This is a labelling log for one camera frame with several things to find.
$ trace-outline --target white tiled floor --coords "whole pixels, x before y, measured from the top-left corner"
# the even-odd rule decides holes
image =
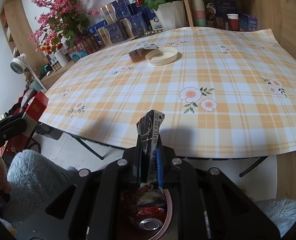
[[[102,161],[66,133],[63,133],[57,141],[39,134],[35,134],[33,137],[41,144],[42,155],[63,168],[74,166],[77,169],[88,168],[91,171],[96,171],[100,167],[120,159],[123,155],[122,150],[86,141],[87,145],[104,157]],[[268,157],[243,178],[239,177],[239,173],[253,164],[256,159],[188,161],[198,169],[219,168],[238,187],[246,190],[248,196],[254,200],[276,197],[277,165],[275,156]]]

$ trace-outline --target red box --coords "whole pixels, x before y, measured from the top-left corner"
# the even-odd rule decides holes
[[[20,152],[24,150],[33,130],[35,129],[35,126],[47,107],[48,101],[49,99],[41,91],[37,93],[22,117],[27,122],[27,128],[24,133],[21,133],[9,140],[6,147],[8,153],[12,152],[11,147],[14,147]]]

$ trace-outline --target silver bolt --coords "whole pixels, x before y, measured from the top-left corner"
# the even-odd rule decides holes
[[[211,168],[211,169],[210,169],[210,173],[211,173],[212,175],[218,175],[218,174],[220,173],[220,170],[217,169],[217,168]]]
[[[80,177],[87,177],[89,175],[89,173],[90,173],[90,171],[88,169],[79,170]]]
[[[173,158],[171,161],[174,165],[179,165],[182,163],[182,160],[179,158]]]
[[[125,160],[125,159],[120,159],[120,160],[118,160],[117,161],[117,164],[119,165],[119,166],[125,166],[125,165],[127,165],[127,160]]]

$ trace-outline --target table leg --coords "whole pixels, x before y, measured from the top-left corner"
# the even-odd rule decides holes
[[[261,164],[268,156],[260,157],[258,160],[256,160],[251,166],[249,166],[247,169],[245,169],[242,173],[239,174],[239,177],[245,176],[248,172],[256,168],[259,164]]]
[[[84,141],[82,141],[78,136],[70,134],[73,138],[75,138],[82,146],[87,148],[90,152],[92,152],[94,155],[96,155],[99,159],[103,160],[104,157],[96,153],[93,149],[91,149]]]

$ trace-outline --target small white vase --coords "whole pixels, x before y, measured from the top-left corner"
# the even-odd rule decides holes
[[[160,4],[155,11],[165,31],[186,27],[186,14],[183,1]]]
[[[58,60],[58,62],[60,63],[61,67],[64,67],[65,65],[67,65],[69,63],[69,61],[67,60],[66,56],[64,55],[64,53],[62,52],[62,50],[58,50],[54,56],[56,57],[56,59]]]

